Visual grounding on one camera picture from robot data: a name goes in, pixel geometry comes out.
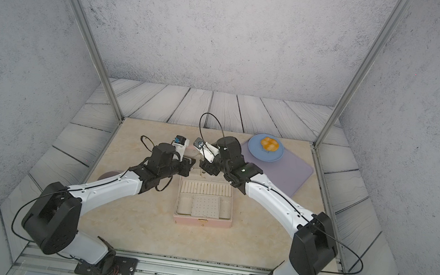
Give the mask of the pink jewelry box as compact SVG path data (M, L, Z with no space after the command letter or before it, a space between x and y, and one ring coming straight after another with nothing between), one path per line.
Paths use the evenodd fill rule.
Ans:
M178 225L230 228L233 225L233 187L222 174L210 176L195 167L179 182L173 214Z

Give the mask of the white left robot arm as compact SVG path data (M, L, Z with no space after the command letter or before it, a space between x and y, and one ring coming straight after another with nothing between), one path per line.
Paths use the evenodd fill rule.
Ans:
M46 255L64 253L88 265L110 264L115 250L100 237L78 230L86 213L128 196L155 189L162 179L187 177L195 160L173 145L155 146L151 156L112 177L81 185L48 185L21 221L22 228Z

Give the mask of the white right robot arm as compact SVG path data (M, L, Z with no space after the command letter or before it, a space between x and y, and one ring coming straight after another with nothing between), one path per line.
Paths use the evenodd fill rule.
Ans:
M216 143L197 138L203 156L200 166L211 176L220 173L242 194L262 205L291 236L289 257L269 275L318 275L337 256L331 219L314 214L282 192L255 163L246 162L239 140L233 136Z

